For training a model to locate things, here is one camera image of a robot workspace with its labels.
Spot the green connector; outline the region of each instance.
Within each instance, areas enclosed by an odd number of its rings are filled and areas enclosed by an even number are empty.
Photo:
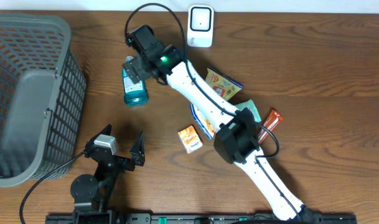
[[[167,224],[167,218],[159,218],[159,224]]]

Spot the bottle label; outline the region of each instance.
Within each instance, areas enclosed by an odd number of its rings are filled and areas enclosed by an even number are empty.
[[[131,81],[129,77],[125,77],[123,81],[124,81],[124,91],[126,93],[129,93],[132,91],[144,90],[142,81],[139,81],[137,84],[133,84],[133,81]]]

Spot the red snack bar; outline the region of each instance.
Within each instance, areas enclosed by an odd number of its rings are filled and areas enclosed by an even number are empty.
[[[276,110],[272,110],[263,126],[272,131],[281,121],[283,121],[283,117]],[[267,136],[268,133],[261,129],[258,133],[258,143],[261,144]]]

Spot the small orange box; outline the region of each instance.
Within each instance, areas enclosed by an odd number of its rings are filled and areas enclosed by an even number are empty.
[[[193,125],[178,132],[178,135],[188,153],[194,152],[203,146]]]

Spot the yellow snack bag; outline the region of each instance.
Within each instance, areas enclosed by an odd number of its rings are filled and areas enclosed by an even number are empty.
[[[243,88],[241,83],[238,83],[226,75],[220,74],[211,66],[207,68],[207,77],[205,81],[216,93],[227,101]]]

